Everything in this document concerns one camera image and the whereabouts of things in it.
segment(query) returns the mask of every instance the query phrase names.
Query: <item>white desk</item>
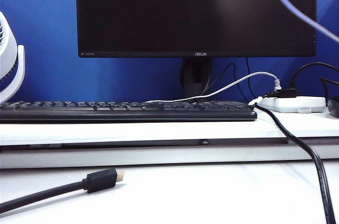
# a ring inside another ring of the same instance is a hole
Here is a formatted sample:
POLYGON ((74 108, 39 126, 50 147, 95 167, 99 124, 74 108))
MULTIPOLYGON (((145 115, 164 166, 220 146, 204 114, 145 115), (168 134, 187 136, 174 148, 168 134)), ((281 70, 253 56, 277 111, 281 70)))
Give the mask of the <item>white desk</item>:
MULTIPOLYGON (((281 114, 283 124, 323 158, 339 158, 339 119, 327 113, 281 114)), ((223 145, 284 136, 258 111, 255 122, 158 124, 3 124, 1 145, 162 142, 207 139, 206 146, 12 150, 2 167, 62 167, 307 159, 293 144, 223 145)), ((339 219, 339 160, 325 162, 339 219)), ((98 168, 3 169, 1 201, 80 181, 98 168)), ((312 162, 125 167, 113 189, 77 191, 0 215, 7 223, 325 223, 312 162)))
MULTIPOLYGON (((339 219, 339 161, 325 168, 339 219)), ((98 168, 2 170, 1 201, 80 181, 98 168)), ((122 183, 0 214, 27 223, 325 223, 312 162, 127 167, 122 183)))
MULTIPOLYGON (((298 146, 277 142, 276 140, 285 136, 266 113, 256 111, 258 120, 253 122, 1 124, 1 146, 50 146, 45 150, 14 148, 3 151, 0 155, 1 167, 81 167, 309 159, 298 146), (207 140, 208 144, 199 144, 200 140, 207 140), (113 142, 124 145, 131 141, 140 142, 141 145, 58 149, 61 144, 68 143, 113 142)), ((298 137, 305 138, 322 158, 339 158, 338 118, 332 117, 328 112, 276 112, 276 115, 288 130, 298 137)))

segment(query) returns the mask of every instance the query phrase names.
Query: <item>power strip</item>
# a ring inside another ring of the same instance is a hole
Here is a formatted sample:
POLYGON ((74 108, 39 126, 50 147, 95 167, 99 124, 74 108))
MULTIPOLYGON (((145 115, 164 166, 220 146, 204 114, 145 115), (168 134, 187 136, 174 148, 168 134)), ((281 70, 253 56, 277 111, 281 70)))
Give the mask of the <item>power strip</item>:
POLYGON ((312 113, 323 112, 326 108, 326 100, 324 97, 310 96, 264 98, 258 105, 281 113, 312 113))

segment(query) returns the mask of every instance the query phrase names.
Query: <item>monitor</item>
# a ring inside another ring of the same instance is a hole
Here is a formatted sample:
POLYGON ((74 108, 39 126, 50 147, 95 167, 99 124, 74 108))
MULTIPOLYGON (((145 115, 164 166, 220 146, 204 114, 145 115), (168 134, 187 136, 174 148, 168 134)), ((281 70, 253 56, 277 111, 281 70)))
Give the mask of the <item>monitor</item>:
MULTIPOLYGON (((291 2, 315 19, 316 0, 291 2)), ((184 58, 185 97, 207 85, 212 57, 315 54, 315 30, 279 0, 77 0, 77 27, 83 58, 184 58)))

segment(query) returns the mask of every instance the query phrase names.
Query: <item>black keyboard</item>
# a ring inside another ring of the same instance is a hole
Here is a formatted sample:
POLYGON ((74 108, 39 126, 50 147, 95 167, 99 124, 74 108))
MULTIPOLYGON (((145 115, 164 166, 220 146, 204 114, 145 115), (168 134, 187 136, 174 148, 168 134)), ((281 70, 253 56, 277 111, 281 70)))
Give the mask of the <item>black keyboard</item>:
POLYGON ((0 123, 254 121, 253 106, 221 102, 15 102, 0 104, 0 123))

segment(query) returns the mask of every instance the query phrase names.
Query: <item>blue cubicle wall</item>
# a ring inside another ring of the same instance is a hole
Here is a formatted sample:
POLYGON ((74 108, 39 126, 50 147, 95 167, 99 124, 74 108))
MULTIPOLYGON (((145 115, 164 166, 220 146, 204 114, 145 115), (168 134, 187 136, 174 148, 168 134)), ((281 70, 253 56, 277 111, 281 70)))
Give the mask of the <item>blue cubicle wall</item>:
MULTIPOLYGON (((12 101, 145 101, 182 96, 179 83, 181 60, 82 59, 77 56, 75 0, 1 0, 3 11, 18 44, 26 49, 26 77, 12 101)), ((339 34, 339 0, 318 0, 318 21, 339 34)), ((311 58, 250 58, 252 71, 270 71, 287 86, 290 75, 301 65, 324 61, 339 65, 339 44, 322 34, 317 36, 317 55, 311 58)), ((245 58, 218 58, 213 76, 229 62, 237 64, 237 76, 246 75, 245 58)), ((309 68, 298 77, 305 95, 323 96, 319 76, 338 79, 335 72, 309 68)), ((229 71, 213 89, 231 82, 229 71)), ((272 79, 257 76, 252 88, 257 95, 272 89, 272 79)), ((250 98, 246 83, 242 83, 250 98)), ((330 95, 339 93, 331 87, 330 95)), ((236 87, 217 95, 217 99, 242 101, 236 87)))

